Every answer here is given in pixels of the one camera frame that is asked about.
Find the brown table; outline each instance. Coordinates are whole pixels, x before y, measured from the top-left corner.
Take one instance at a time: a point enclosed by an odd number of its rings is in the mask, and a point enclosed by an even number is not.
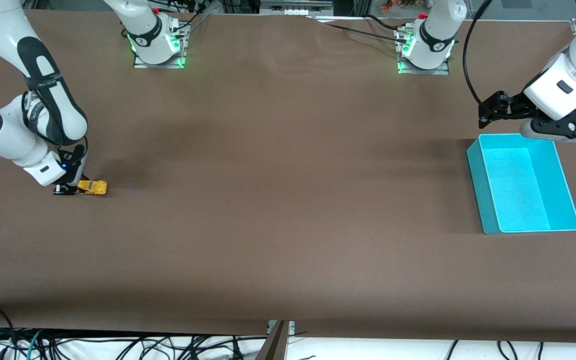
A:
[[[450,76],[398,75],[388,41],[211,16],[185,69],[136,70],[113,13],[28,16],[89,118],[86,174],[110,192],[53,196],[0,158],[0,307],[16,326],[257,334],[295,319],[322,337],[576,341],[576,232],[482,233],[461,45]],[[478,93],[519,91],[571,37],[478,24]],[[0,107],[24,89],[0,59]],[[576,145],[557,147],[576,203]]]

